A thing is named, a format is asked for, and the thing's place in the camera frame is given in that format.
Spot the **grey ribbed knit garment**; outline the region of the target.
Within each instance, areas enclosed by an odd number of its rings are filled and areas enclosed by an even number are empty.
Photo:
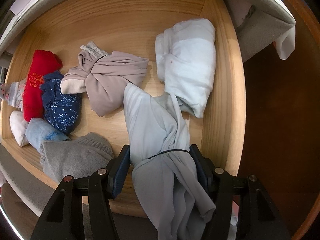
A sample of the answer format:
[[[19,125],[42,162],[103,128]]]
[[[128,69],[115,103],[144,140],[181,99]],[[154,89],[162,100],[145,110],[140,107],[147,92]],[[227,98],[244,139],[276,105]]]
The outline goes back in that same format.
[[[44,140],[40,155],[43,172],[57,183],[67,175],[74,178],[90,176],[114,158],[108,140],[93,132],[75,140]]]

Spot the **light grey garment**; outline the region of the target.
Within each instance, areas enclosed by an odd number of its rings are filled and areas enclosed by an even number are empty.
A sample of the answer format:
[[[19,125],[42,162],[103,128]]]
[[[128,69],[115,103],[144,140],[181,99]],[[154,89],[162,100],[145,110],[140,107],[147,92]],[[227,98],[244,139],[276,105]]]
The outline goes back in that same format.
[[[215,204],[198,181],[190,134],[176,96],[128,84],[124,114],[132,181],[159,239],[200,239]]]

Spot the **navy blue patterned underwear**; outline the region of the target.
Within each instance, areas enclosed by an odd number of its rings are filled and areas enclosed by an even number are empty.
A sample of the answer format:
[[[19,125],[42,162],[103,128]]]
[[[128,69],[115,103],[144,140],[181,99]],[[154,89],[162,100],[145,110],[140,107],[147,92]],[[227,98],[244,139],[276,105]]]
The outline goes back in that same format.
[[[58,131],[70,134],[78,122],[81,108],[81,96],[78,94],[62,94],[61,81],[63,75],[58,71],[43,76],[40,85],[44,119]]]

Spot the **wooden drawer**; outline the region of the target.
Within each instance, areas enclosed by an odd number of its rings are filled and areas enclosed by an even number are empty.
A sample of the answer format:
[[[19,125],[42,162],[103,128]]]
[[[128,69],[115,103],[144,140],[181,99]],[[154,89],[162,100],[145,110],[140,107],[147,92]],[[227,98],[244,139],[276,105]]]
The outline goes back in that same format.
[[[77,65],[80,46],[94,41],[109,52],[149,59],[142,87],[150,95],[161,95],[164,86],[157,77],[155,38],[192,18],[206,18],[215,27],[216,71],[203,119],[187,113],[183,117],[191,143],[216,166],[236,175],[244,144],[245,78],[238,39],[223,0],[67,0],[26,27],[6,81],[27,76],[37,49],[56,54],[65,73]]]

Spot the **light blue rolled garment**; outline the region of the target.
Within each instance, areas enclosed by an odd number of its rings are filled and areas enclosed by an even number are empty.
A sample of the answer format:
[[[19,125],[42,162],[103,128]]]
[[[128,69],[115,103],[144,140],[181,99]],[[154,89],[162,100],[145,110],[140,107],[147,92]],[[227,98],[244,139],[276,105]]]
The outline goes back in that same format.
[[[64,133],[55,129],[46,120],[41,118],[32,118],[29,121],[25,136],[29,144],[33,146],[39,153],[41,152],[42,143],[45,140],[50,141],[66,141],[69,137]]]

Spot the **floral white small garment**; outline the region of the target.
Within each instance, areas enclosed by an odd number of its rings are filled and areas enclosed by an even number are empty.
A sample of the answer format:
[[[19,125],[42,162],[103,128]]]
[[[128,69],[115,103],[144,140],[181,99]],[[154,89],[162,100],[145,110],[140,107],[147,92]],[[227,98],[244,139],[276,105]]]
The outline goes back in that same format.
[[[23,111],[23,92],[27,79],[13,83],[1,83],[1,100],[8,103],[9,106]]]

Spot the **taupe tied garment bundle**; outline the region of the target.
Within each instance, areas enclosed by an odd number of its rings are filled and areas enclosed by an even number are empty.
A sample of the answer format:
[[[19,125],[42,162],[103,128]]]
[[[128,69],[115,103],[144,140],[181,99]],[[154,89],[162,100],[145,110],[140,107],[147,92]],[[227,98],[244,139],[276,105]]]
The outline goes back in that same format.
[[[105,116],[123,104],[125,87],[140,86],[149,60],[121,51],[107,53],[93,41],[80,46],[78,65],[70,68],[60,83],[62,94],[86,93],[91,110]]]

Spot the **red folded garment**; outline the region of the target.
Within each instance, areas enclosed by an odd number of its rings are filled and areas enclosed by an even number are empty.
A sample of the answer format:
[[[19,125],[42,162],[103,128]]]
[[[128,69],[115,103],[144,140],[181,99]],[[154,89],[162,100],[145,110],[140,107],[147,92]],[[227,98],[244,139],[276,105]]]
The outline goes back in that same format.
[[[42,90],[44,76],[60,70],[62,61],[59,57],[46,50],[35,50],[27,75],[23,92],[23,117],[29,122],[32,118],[43,118]]]

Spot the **pale blue folded garment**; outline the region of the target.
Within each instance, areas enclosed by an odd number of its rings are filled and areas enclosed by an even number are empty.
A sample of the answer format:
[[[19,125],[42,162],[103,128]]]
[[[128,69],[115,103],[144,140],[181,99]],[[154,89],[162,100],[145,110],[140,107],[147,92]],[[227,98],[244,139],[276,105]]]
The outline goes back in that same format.
[[[157,76],[180,109],[203,118],[216,68],[215,28],[206,18],[176,23],[155,39]]]

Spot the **grey white nightstand cabinet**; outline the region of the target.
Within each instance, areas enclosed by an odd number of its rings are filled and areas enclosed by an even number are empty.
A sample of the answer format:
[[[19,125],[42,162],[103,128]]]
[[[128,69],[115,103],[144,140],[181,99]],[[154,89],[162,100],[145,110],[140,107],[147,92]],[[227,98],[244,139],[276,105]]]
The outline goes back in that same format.
[[[33,20],[65,0],[29,0],[13,16],[1,35],[1,51]],[[296,20],[282,0],[246,0],[253,11],[237,28],[242,59],[247,61],[272,42],[280,59],[287,59],[295,49]]]

